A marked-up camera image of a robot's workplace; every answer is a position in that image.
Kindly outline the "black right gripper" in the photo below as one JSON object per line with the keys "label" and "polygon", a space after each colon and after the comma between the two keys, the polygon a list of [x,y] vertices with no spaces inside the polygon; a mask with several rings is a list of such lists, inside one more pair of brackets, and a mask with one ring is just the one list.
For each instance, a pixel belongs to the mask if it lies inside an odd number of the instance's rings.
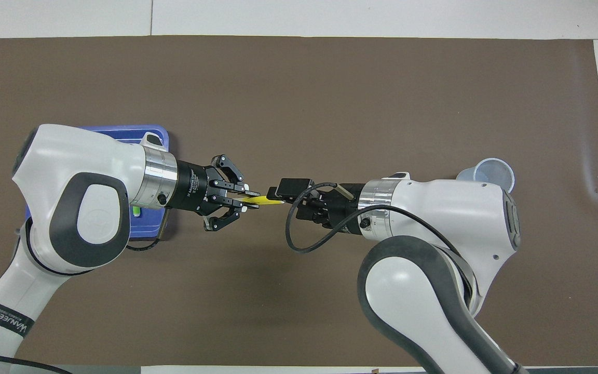
{"label": "black right gripper", "polygon": [[[283,201],[293,203],[304,190],[311,187],[314,181],[309,178],[282,178],[279,185],[269,187],[266,198],[269,201]],[[302,201],[297,206],[296,218],[317,222],[323,228],[331,230],[337,223],[358,210],[358,199],[362,191],[362,184],[339,184],[354,198],[349,201],[336,190],[320,192],[320,201]]]}

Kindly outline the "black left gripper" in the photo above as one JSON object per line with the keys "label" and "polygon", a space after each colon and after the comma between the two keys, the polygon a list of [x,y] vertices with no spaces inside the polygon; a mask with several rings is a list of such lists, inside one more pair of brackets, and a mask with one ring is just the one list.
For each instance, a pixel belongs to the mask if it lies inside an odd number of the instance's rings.
{"label": "black left gripper", "polygon": [[240,218],[244,208],[259,209],[258,204],[243,201],[213,201],[212,195],[225,196],[225,190],[248,194],[249,187],[244,183],[239,168],[226,156],[214,156],[212,166],[199,166],[192,163],[177,163],[178,180],[167,207],[194,211],[199,215],[211,215],[220,208],[228,208],[222,216],[204,216],[204,229],[207,232],[219,231]]}

